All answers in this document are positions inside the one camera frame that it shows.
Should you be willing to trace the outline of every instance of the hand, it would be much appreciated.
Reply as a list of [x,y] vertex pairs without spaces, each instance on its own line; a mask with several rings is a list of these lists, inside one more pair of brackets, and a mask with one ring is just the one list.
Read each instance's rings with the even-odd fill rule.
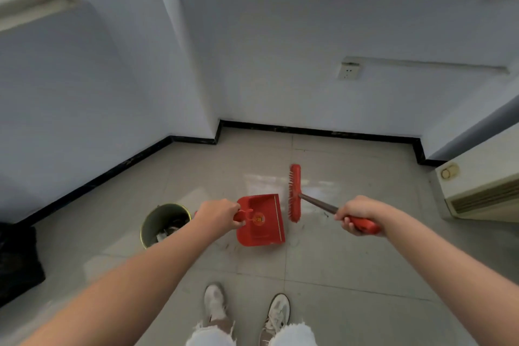
[[384,225],[382,219],[388,212],[395,211],[391,205],[384,204],[380,201],[359,195],[354,199],[348,201],[342,208],[340,208],[334,216],[334,219],[341,222],[341,227],[349,233],[356,236],[364,236],[362,231],[359,231],[350,220],[350,216],[355,218],[366,218],[373,220],[380,225],[382,231],[377,236],[385,236]]
[[233,219],[239,209],[240,204],[233,203],[228,199],[204,201],[193,220],[200,227],[209,230],[213,234],[214,239],[218,239],[229,231],[236,230],[245,225],[244,221],[237,222]]

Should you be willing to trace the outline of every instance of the broom handle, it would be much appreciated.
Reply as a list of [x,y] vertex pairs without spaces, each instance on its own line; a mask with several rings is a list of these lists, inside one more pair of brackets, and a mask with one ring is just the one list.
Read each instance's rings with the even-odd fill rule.
[[[336,214],[339,210],[339,208],[334,207],[333,205],[329,205],[321,200],[312,198],[303,193],[299,193],[299,197],[301,197],[305,201],[308,201],[310,204],[314,204],[316,207],[319,207],[322,210],[325,210],[326,212],[329,212],[333,215]],[[369,219],[355,218],[353,216],[349,216],[349,218],[350,221],[354,224],[354,226],[360,231],[364,232],[365,234],[375,235],[381,231],[380,226]]]

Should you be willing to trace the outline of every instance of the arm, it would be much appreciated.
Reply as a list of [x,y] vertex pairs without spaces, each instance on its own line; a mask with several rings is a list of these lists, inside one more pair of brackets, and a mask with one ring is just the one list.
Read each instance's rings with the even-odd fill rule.
[[191,222],[92,284],[22,346],[135,344],[202,252],[242,225],[232,219],[239,208],[202,203]]
[[483,345],[516,344],[519,286],[445,241],[418,220],[390,205],[358,196],[335,215],[360,235],[347,216],[369,218]]

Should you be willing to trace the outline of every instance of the air conditioner vent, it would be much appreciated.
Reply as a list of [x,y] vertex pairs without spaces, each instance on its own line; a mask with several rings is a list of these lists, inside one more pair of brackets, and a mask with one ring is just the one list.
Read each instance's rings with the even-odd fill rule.
[[451,201],[458,213],[471,212],[519,198],[519,179]]

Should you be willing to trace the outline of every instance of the forearm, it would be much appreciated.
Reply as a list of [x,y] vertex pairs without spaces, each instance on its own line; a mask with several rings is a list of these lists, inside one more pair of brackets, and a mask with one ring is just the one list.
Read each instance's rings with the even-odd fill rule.
[[23,346],[133,345],[213,239],[191,221],[92,284]]
[[392,209],[381,218],[388,240],[479,344],[519,339],[519,287],[460,251],[416,219]]

